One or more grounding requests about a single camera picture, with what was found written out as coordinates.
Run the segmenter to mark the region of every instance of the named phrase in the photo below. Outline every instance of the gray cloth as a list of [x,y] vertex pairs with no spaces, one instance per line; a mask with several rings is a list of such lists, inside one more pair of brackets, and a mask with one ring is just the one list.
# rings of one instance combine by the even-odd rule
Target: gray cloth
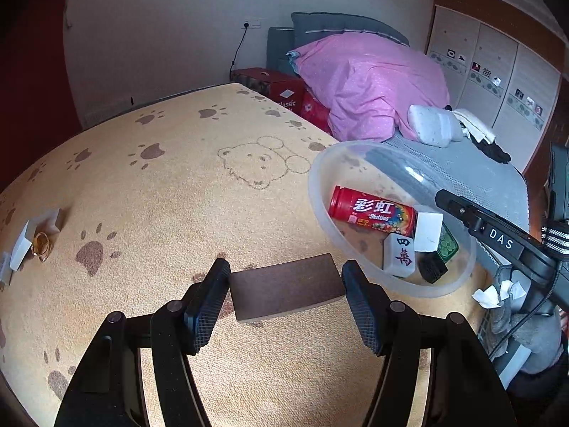
[[[480,152],[469,139],[440,148],[403,138],[398,131],[384,141],[425,162],[445,180],[449,191],[465,197],[529,231],[526,182],[511,164],[499,164]],[[499,264],[478,243],[476,261],[495,275]]]
[[[505,299],[500,308],[490,311],[490,329],[486,334],[487,348],[494,348],[506,333],[526,315],[511,314],[510,298]],[[521,370],[527,374],[537,374],[553,366],[563,352],[561,345],[561,319],[557,310],[551,316],[534,315],[512,337],[531,350],[531,355]],[[494,358],[506,352],[507,342],[503,342]]]

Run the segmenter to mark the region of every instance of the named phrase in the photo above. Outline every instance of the pink quilt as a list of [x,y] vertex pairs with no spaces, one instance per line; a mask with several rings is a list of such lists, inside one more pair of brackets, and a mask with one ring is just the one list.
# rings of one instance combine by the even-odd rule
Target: pink quilt
[[297,73],[325,107],[340,141],[391,138],[395,126],[417,141],[409,106],[445,107],[440,66],[412,48],[372,33],[331,35],[295,50]]

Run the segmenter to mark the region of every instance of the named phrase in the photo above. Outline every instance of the gray headboard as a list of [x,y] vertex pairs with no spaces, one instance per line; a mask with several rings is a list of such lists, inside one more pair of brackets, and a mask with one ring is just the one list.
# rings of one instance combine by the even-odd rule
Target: gray headboard
[[371,17],[343,13],[291,14],[294,27],[271,27],[267,38],[267,68],[296,75],[288,63],[286,53],[312,41],[344,32],[374,33],[409,46],[408,39],[383,22]]

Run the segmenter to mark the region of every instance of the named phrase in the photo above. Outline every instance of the red box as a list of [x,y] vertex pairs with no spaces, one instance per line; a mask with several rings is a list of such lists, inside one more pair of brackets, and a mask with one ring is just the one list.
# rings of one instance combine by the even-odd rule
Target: red box
[[301,117],[309,121],[311,124],[317,126],[322,131],[332,135],[332,130],[328,126],[328,116],[330,109],[323,106],[311,93],[309,88],[306,88],[304,99],[302,100]]
[[260,67],[239,69],[231,72],[231,81],[245,85],[283,107],[301,114],[304,98],[304,81],[276,70]]

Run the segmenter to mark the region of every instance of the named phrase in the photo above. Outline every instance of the green object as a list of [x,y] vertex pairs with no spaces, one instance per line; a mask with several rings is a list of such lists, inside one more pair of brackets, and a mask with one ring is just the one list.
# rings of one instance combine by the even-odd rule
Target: green object
[[436,251],[440,255],[440,258],[443,259],[443,262],[446,263],[453,258],[454,254],[458,252],[458,250],[459,245],[456,242],[456,239],[453,238],[451,232],[443,223],[443,229],[440,230],[439,248],[436,249]]

